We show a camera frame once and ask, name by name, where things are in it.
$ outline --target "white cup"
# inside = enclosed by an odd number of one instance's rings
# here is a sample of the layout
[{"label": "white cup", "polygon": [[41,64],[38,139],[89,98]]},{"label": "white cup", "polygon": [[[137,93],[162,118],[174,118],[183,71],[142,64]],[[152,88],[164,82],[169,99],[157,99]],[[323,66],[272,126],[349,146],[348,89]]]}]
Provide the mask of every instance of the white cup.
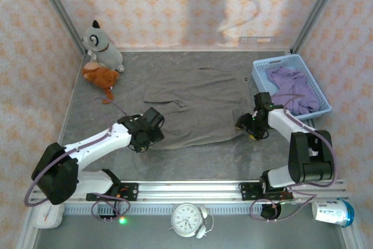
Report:
[{"label": "white cup", "polygon": [[347,227],[354,220],[354,209],[343,199],[326,199],[312,202],[315,220]]}]

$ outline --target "patterned wallpaper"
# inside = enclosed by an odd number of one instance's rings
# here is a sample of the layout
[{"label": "patterned wallpaper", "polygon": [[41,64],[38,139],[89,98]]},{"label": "patterned wallpaper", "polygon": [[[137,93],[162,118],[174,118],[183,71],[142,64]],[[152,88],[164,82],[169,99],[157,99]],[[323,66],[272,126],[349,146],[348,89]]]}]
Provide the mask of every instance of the patterned wallpaper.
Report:
[{"label": "patterned wallpaper", "polygon": [[48,0],[1,0],[0,17],[0,248],[11,249],[31,173],[57,140],[81,56]]},{"label": "patterned wallpaper", "polygon": [[[119,48],[290,48],[316,0],[62,0],[80,35],[94,19]],[[239,43],[239,36],[275,37]]]},{"label": "patterned wallpaper", "polygon": [[373,0],[329,0],[301,55],[333,106],[317,126],[332,134],[360,229],[373,244]]}]

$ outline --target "gray plush toy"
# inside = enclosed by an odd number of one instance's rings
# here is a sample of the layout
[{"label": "gray plush toy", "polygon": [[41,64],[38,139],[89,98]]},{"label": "gray plush toy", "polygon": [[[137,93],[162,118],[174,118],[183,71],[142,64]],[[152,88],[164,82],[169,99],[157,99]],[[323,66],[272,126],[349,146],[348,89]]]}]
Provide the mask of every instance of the gray plush toy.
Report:
[{"label": "gray plush toy", "polygon": [[97,60],[103,67],[111,70],[119,72],[124,70],[122,54],[109,41],[109,37],[100,29],[97,21],[93,21],[92,27],[86,30],[82,41],[91,59]]}]

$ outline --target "white alarm clock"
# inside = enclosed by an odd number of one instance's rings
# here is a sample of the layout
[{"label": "white alarm clock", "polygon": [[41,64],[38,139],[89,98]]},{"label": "white alarm clock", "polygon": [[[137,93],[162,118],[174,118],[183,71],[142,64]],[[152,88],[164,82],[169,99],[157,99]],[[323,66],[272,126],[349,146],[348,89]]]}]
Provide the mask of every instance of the white alarm clock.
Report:
[{"label": "white alarm clock", "polygon": [[179,236],[196,236],[197,239],[201,239],[207,232],[211,231],[214,226],[213,223],[211,229],[206,231],[204,221],[208,214],[206,207],[203,205],[198,208],[193,204],[182,204],[178,206],[172,214],[172,229],[174,229]]},{"label": "white alarm clock", "polygon": [[63,204],[53,205],[49,201],[36,207],[34,213],[34,227],[38,229],[53,229],[62,222]]}]

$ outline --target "brown plush toy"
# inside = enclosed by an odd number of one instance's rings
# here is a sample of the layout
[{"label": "brown plush toy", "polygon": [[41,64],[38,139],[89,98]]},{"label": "brown plush toy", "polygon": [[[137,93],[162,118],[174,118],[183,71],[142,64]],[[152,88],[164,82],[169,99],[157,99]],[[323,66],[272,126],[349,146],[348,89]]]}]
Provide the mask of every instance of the brown plush toy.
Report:
[{"label": "brown plush toy", "polygon": [[[88,62],[82,71],[83,77],[89,82],[94,83],[96,86],[102,88],[108,99],[113,100],[111,89],[114,87],[115,82],[119,77],[119,73],[114,70],[102,67],[97,62]],[[110,101],[103,100],[104,104],[109,104]]]}]

